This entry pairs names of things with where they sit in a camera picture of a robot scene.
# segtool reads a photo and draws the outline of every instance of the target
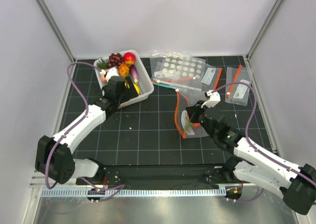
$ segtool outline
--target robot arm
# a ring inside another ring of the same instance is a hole
[[[48,176],[54,181],[64,184],[71,178],[86,177],[92,183],[104,178],[103,165],[94,159],[73,159],[72,154],[80,142],[99,124],[109,118],[121,103],[137,97],[138,93],[131,78],[122,78],[116,68],[111,68],[106,75],[108,84],[102,88],[102,95],[88,106],[86,110],[70,125],[51,138],[43,136],[38,143],[35,169],[45,174],[48,154],[59,139],[63,138],[49,164]]]
[[[316,181],[315,168],[286,161],[250,140],[251,146],[245,135],[230,127],[216,109],[220,95],[208,91],[205,96],[208,100],[198,101],[186,110],[192,123],[200,123],[221,150],[233,155],[222,167],[221,177],[256,184],[278,195],[295,212],[306,215],[316,200],[316,188],[291,170]]]

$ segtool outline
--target plastic bag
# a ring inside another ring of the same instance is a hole
[[[177,106],[174,114],[174,122],[179,133],[184,139],[206,137],[208,134],[203,127],[190,122],[186,107],[194,106],[199,100],[207,100],[204,92],[186,88],[177,90]]]
[[[201,78],[202,91],[215,90],[222,74],[222,68],[205,64],[204,74]]]
[[[152,81],[171,88],[201,91],[205,60],[178,52],[156,53],[151,56]]]
[[[227,67],[226,83],[244,82],[250,85],[251,76],[252,72],[248,72],[247,68],[242,67],[241,65],[238,68]],[[234,84],[226,87],[225,102],[247,106],[249,90],[250,89],[247,86],[242,84]]]

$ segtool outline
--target basket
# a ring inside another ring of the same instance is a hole
[[[147,99],[148,96],[154,91],[154,85],[151,82],[151,80],[148,76],[148,73],[146,72],[145,66],[144,66],[142,60],[139,58],[137,52],[135,50],[126,50],[126,51],[121,51],[120,54],[124,55],[126,52],[131,52],[136,57],[136,62],[134,65],[135,65],[135,68],[136,68],[137,73],[138,73],[137,85],[139,87],[140,94],[138,95],[138,97],[132,98],[128,102],[122,103],[119,108],[126,107],[126,106],[134,104],[136,102],[143,101],[143,100]],[[93,65],[97,66],[98,61],[99,61],[99,59],[94,61]],[[102,89],[102,87],[105,86],[106,84],[101,81],[99,71],[95,70],[95,73],[97,75],[97,79],[98,79],[100,88]]]

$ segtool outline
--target label sticker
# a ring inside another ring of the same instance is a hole
[[[250,82],[247,80],[240,80],[240,81],[247,83],[248,85],[250,84]],[[246,94],[247,90],[249,90],[249,87],[247,87],[246,85],[239,84],[233,98],[242,99],[244,95]]]
[[[213,77],[214,77],[214,75],[215,75],[215,69],[213,69],[213,68],[208,68],[208,69],[206,70],[206,72],[205,72],[205,74],[204,74],[204,76],[203,76],[201,82],[202,82],[202,83],[205,83],[205,84],[207,84],[207,85],[210,85],[210,84],[211,84],[211,81],[212,81],[212,79],[213,79]]]
[[[182,111],[181,114],[181,124],[182,128],[185,130],[187,135],[194,135],[193,129],[191,127],[186,128],[187,123],[189,122],[188,113],[186,110]]]

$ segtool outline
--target red apple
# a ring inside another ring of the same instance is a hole
[[[136,57],[133,53],[127,52],[124,54],[124,63],[127,65],[133,65],[136,61]]]

